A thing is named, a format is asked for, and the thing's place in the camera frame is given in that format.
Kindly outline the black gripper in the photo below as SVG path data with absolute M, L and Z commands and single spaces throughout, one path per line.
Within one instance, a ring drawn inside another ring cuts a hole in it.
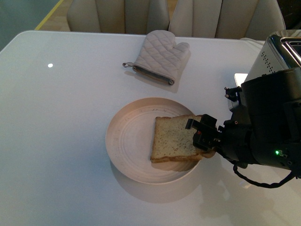
M 205 151 L 222 152 L 221 138 L 222 133 L 216 128 L 217 119 L 208 115 L 202 115 L 199 121 L 188 119 L 185 128 L 195 129 L 193 135 L 193 146 L 197 149 Z

